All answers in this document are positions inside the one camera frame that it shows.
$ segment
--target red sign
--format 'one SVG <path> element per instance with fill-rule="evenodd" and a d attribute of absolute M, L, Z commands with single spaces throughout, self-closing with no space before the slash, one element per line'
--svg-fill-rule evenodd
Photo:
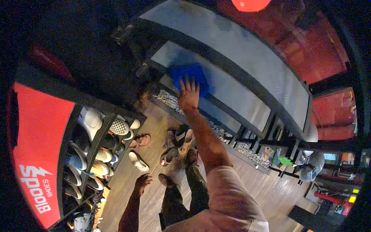
<path fill-rule="evenodd" d="M 49 228 L 60 219 L 57 199 L 59 151 L 74 103 L 14 84 L 19 133 L 13 150 L 19 185 L 35 216 Z"/>

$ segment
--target person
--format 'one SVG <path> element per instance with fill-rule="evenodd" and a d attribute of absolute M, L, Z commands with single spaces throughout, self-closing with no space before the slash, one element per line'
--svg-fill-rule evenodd
<path fill-rule="evenodd" d="M 205 166 L 207 184 L 197 169 L 198 155 L 195 150 L 188 152 L 185 169 L 192 192 L 189 211 L 182 203 L 177 186 L 169 177 L 159 175 L 161 183 L 167 187 L 161 209 L 164 231 L 269 231 L 263 212 L 232 168 L 222 142 L 197 109 L 199 85 L 196 86 L 194 80 L 190 83 L 187 77 L 185 83 L 180 78 L 180 85 L 178 104 L 192 127 L 198 153 Z M 148 174 L 137 179 L 119 223 L 120 232 L 138 231 L 140 196 L 151 182 L 152 177 Z"/>

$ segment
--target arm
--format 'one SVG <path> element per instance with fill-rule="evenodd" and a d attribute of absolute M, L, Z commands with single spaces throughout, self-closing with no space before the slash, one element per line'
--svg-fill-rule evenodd
<path fill-rule="evenodd" d="M 191 125 L 197 144 L 200 157 L 205 165 L 206 175 L 212 169 L 220 166 L 231 166 L 226 149 L 222 141 L 216 136 L 215 132 L 205 122 L 198 111 L 198 101 L 200 86 L 195 86 L 195 81 L 190 84 L 188 78 L 185 84 L 180 78 L 181 93 L 178 104 L 186 115 L 187 121 Z"/>
<path fill-rule="evenodd" d="M 139 204 L 140 197 L 144 194 L 144 189 L 152 182 L 152 176 L 141 175 L 135 182 L 133 193 L 129 198 L 128 205 L 120 219 L 118 225 L 119 232 L 137 232 L 139 229 Z"/>

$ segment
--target black pants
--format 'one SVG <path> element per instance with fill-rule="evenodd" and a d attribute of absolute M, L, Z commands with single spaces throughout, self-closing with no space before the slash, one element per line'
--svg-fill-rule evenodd
<path fill-rule="evenodd" d="M 209 194 L 207 185 L 202 178 L 198 165 L 193 164 L 185 169 L 188 185 L 191 189 L 191 205 L 188 211 L 183 205 L 183 198 L 180 194 L 180 188 L 177 185 L 170 185 L 165 190 L 164 200 L 160 213 L 161 229 L 167 226 L 188 219 L 204 209 L 209 208 Z"/>

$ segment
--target beige shirt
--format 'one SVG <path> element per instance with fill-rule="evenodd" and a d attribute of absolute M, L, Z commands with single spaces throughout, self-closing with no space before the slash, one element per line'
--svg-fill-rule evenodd
<path fill-rule="evenodd" d="M 246 231 L 269 232 L 265 219 L 255 200 L 235 170 L 221 166 L 207 175 L 209 209 L 166 227 L 169 231 Z"/>

